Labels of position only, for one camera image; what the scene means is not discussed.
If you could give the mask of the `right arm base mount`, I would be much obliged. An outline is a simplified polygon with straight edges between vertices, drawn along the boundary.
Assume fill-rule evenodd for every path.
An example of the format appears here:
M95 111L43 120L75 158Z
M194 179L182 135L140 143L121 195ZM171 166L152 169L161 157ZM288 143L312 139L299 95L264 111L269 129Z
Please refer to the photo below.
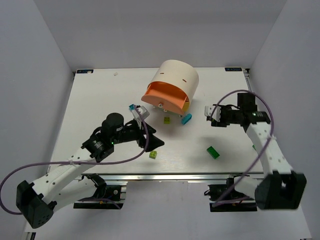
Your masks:
M230 175L223 183L209 184L208 189L203 193L209 197L210 212L212 213L232 213L232 212L257 212L257 205L252 198L243 193L232 190L222 200L220 196L235 182L235 177L240 175Z

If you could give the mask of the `dark green long lego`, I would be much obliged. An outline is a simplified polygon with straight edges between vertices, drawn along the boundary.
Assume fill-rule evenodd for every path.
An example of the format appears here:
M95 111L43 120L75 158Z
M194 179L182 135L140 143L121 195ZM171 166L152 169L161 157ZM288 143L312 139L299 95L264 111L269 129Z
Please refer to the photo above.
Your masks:
M208 147L206 149L206 151L209 153L209 155L213 158L213 159L217 159L220 157L220 154L212 147Z

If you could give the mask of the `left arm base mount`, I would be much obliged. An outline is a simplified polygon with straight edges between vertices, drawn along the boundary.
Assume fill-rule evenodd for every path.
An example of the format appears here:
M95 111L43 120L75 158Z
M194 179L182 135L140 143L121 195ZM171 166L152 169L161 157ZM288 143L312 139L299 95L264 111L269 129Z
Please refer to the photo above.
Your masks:
M74 209L121 210L126 198L127 186L124 183L106 182L96 173L83 175L82 180L93 180L98 187L93 196L73 204Z

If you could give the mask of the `right blue corner label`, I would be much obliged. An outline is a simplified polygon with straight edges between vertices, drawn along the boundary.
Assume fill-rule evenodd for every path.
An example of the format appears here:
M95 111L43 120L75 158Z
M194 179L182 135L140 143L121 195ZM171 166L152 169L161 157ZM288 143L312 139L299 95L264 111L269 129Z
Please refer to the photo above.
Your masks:
M224 70L226 72L242 72L243 71L241 67L225 67Z

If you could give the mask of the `left blue corner label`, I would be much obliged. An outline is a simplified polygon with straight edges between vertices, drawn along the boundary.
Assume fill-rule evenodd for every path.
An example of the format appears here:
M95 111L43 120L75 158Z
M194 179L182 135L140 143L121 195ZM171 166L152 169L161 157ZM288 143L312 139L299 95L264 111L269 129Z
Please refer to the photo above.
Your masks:
M93 69L78 69L76 74L92 74L93 72Z

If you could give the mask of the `yellow drawer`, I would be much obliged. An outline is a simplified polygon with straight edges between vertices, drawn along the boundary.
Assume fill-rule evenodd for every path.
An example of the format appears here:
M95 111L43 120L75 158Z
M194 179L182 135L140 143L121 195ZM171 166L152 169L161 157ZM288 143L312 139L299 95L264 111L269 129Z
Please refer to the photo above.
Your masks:
M187 112L189 107L190 107L190 103L186 101L182 107L183 112L184 113Z

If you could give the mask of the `lime square lego near container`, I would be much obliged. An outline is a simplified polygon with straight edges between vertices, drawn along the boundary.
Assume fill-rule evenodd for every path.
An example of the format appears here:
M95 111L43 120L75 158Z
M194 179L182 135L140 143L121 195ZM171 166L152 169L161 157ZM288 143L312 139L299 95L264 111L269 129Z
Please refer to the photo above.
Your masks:
M164 117L163 118L163 123L166 124L166 125L170 124L171 123L171 118L168 117L168 116Z

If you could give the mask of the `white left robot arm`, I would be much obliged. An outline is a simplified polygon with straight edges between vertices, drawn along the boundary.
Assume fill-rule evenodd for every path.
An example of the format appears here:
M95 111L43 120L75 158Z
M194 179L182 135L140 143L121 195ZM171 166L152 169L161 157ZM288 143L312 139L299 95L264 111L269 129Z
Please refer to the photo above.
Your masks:
M17 186L16 206L33 229L46 224L61 208L82 199L103 199L107 183L96 173L82 176L94 164L102 162L114 152L116 144L137 142L145 152L165 143L154 136L156 130L141 122L136 115L128 123L119 113L110 113L88 140L69 158L46 175ZM71 182L81 177L76 184Z

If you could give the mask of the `blue corner label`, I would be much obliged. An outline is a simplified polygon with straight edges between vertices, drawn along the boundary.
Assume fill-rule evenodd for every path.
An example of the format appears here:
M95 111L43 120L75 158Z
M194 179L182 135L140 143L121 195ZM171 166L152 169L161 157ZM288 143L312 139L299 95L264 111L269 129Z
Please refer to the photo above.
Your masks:
M93 72L93 69L78 69L76 74L92 74Z
M225 67L224 70L226 72L242 72L243 71L241 67Z

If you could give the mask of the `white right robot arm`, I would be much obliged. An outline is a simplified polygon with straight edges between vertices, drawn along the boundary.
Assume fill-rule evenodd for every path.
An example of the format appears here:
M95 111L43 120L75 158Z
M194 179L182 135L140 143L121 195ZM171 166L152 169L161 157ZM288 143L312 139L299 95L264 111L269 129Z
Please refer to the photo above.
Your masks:
M220 102L207 105L204 115L212 127L225 128L239 125L257 151L257 157L241 175L234 177L229 186L210 205L211 208L229 204L225 198L232 192L253 199L260 210L296 210L301 202L307 179L303 173L294 171L283 155L274 136L274 117L269 106L259 111L256 99L265 101L249 90L235 90L237 106Z

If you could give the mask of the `lime square lego front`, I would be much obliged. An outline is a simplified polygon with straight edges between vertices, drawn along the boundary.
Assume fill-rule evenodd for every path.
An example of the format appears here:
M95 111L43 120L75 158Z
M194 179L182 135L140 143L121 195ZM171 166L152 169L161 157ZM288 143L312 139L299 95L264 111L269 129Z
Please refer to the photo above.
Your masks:
M158 152L153 150L149 152L149 158L156 159Z

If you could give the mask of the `cream cylindrical drawer container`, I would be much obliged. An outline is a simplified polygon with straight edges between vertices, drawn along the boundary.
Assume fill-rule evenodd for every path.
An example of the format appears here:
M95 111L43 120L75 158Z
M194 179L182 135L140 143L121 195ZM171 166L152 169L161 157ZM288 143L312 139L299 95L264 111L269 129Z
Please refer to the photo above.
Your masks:
M191 103L199 85L199 75L194 67L179 61L164 61L148 85L148 90L157 90L171 96L183 95Z

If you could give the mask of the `long teal lego brick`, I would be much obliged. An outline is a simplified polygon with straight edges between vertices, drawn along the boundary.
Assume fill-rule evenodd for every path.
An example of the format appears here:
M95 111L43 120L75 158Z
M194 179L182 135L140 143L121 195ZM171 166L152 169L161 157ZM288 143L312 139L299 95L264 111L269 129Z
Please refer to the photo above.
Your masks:
M181 119L181 124L185 125L186 123L188 123L190 120L192 119L192 114L188 113L187 115L185 115L182 119Z

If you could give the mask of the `small teal square lego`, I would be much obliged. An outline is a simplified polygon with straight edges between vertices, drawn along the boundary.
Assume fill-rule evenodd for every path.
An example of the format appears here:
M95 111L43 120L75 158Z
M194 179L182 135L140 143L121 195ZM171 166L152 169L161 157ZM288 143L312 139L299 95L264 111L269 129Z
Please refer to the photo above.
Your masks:
M129 105L129 110L134 110L135 109L135 105L134 104L131 104L131 105Z

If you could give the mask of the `aluminium front rail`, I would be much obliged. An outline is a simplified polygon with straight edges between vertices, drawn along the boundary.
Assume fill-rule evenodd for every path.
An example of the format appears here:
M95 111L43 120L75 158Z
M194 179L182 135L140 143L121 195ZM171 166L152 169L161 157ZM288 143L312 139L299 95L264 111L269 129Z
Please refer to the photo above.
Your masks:
M195 174L99 174L106 181L215 181L238 177L241 173L195 173Z

